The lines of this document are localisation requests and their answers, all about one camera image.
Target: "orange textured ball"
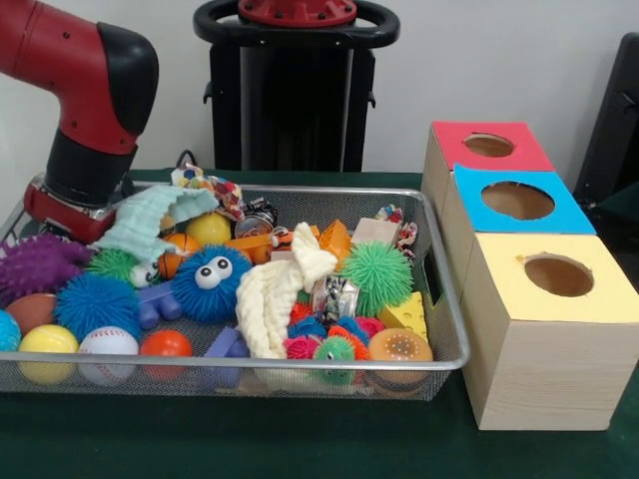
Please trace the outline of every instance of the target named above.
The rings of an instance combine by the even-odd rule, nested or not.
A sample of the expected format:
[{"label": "orange textured ball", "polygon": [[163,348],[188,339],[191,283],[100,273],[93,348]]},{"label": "orange textured ball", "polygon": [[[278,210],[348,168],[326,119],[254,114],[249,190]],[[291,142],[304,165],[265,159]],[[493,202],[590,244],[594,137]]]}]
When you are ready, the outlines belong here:
[{"label": "orange textured ball", "polygon": [[172,279],[178,272],[178,268],[186,261],[189,256],[200,249],[197,241],[183,233],[173,233],[163,238],[177,246],[182,254],[174,252],[165,252],[158,259],[158,270],[165,279]]}]

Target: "baseball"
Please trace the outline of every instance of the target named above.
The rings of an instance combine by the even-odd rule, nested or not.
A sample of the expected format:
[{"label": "baseball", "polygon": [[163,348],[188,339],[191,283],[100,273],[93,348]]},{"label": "baseball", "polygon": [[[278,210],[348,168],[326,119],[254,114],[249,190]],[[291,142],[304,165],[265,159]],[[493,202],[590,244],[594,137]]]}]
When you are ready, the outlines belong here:
[{"label": "baseball", "polygon": [[[90,332],[80,344],[82,354],[138,354],[138,342],[120,327],[105,326]],[[87,380],[99,386],[117,386],[129,379],[135,364],[80,364]]]}]

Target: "eyes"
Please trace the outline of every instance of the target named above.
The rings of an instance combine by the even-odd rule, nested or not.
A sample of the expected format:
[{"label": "eyes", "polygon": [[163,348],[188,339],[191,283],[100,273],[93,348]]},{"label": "eyes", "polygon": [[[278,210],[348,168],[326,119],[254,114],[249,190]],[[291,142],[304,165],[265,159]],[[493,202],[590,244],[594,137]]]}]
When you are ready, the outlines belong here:
[{"label": "eyes", "polygon": [[231,274],[233,274],[233,265],[229,259],[216,256],[196,271],[196,284],[201,289],[213,289]]}]

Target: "wooden box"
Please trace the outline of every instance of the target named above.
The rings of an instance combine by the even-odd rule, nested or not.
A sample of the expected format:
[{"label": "wooden box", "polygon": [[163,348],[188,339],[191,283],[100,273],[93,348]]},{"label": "wooden box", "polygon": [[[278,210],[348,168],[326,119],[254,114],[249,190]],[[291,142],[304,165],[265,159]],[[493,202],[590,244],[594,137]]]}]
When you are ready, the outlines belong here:
[{"label": "wooden box", "polygon": [[639,296],[588,235],[475,235],[464,378],[484,430],[603,430],[637,363]]},{"label": "wooden box", "polygon": [[455,165],[478,170],[552,172],[525,123],[435,122],[430,128],[421,192],[440,216]]},{"label": "wooden box", "polygon": [[475,232],[595,235],[588,218],[552,172],[473,170],[456,165],[439,221],[459,296]]}]

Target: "purple spiky ball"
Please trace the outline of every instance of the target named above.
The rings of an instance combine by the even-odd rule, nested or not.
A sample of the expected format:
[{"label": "purple spiky ball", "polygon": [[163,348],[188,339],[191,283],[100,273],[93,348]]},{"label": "purple spiky ball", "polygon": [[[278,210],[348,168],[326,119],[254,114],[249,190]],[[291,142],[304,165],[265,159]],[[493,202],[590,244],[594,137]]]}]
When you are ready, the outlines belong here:
[{"label": "purple spiky ball", "polygon": [[92,251],[74,241],[43,234],[0,245],[0,303],[2,307],[36,292],[58,292],[82,266]]}]

